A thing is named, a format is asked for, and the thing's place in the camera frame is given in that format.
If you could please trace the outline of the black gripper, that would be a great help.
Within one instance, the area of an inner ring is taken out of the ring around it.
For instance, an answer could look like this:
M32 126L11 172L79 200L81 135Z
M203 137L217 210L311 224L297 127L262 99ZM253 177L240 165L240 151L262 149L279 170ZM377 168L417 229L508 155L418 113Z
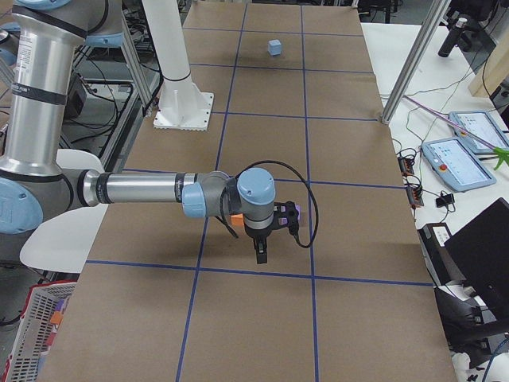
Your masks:
M273 229L271 227L256 229L245 225L244 230L246 234L254 241L254 249L256 253L257 264L266 263L267 262L266 240L272 233Z

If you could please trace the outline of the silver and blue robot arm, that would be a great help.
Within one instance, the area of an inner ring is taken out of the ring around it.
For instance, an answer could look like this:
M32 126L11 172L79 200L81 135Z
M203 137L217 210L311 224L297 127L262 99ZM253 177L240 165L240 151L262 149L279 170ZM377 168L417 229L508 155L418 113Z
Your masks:
M211 173L100 173L65 169L56 154L74 53L122 44L119 1L16 1L21 27L12 102L1 157L1 234L33 232L45 221L99 204L177 202L189 217L243 215L258 263L277 227L275 185L264 169Z

